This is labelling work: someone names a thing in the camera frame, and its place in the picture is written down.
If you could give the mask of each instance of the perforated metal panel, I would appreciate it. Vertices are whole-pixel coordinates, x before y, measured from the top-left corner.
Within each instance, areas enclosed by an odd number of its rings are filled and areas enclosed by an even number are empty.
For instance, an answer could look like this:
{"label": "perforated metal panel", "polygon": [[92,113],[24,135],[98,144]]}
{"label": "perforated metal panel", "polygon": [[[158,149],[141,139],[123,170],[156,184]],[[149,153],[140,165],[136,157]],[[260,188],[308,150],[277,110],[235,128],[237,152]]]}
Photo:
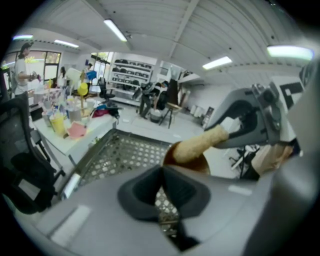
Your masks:
{"label": "perforated metal panel", "polygon": [[[82,179],[75,189],[111,175],[130,172],[139,168],[151,168],[162,163],[169,143],[116,131],[103,138],[107,142],[94,155]],[[164,190],[156,195],[155,206],[159,210],[160,223],[178,219],[177,209],[169,202]]]}

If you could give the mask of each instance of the ceiling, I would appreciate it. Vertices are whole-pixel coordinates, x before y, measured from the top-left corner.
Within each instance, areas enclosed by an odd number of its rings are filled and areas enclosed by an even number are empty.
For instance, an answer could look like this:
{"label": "ceiling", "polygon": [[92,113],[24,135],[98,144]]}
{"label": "ceiling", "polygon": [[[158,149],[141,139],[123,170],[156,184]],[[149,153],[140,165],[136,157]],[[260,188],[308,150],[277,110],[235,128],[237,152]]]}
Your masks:
{"label": "ceiling", "polygon": [[[103,23],[112,19],[121,42]],[[83,53],[114,51],[161,58],[213,85],[268,84],[270,76],[297,74],[305,61],[272,58],[268,45],[304,46],[302,32],[266,0],[52,0],[21,29],[41,40],[60,39]],[[210,60],[230,65],[204,71]]]}

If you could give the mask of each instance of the black object on shelf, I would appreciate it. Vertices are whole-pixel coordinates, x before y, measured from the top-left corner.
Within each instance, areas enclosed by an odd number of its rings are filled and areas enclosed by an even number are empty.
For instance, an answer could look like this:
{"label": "black object on shelf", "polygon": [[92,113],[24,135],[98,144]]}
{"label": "black object on shelf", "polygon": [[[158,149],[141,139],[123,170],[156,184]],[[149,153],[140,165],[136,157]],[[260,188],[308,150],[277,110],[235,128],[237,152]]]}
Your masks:
{"label": "black object on shelf", "polygon": [[133,85],[136,85],[136,86],[139,85],[139,81],[138,81],[138,80],[133,80],[131,83],[132,83]]}

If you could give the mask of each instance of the plastic container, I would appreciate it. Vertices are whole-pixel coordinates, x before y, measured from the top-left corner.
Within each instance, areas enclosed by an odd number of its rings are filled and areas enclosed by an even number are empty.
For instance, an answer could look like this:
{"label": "plastic container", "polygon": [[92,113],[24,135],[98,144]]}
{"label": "plastic container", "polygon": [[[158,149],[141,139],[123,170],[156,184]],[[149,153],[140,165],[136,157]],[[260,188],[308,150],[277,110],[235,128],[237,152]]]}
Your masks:
{"label": "plastic container", "polygon": [[47,127],[51,127],[50,114],[42,112],[42,118]]}
{"label": "plastic container", "polygon": [[58,136],[63,137],[66,134],[63,116],[61,116],[61,115],[59,115],[59,116],[52,115],[50,117],[50,122],[51,122],[51,125],[52,125],[52,128],[53,128],[54,132]]}

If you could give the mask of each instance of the black mesh chair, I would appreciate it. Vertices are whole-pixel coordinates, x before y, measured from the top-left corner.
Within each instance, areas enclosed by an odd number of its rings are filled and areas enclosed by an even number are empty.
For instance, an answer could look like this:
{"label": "black mesh chair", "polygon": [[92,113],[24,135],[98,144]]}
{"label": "black mesh chair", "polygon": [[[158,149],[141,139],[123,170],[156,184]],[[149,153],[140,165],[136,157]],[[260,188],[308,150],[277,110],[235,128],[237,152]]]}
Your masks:
{"label": "black mesh chair", "polygon": [[[0,104],[0,189],[24,214],[42,212],[57,195],[54,184],[65,172],[56,170],[31,142],[28,112],[21,99]],[[36,187],[31,197],[21,184]]]}

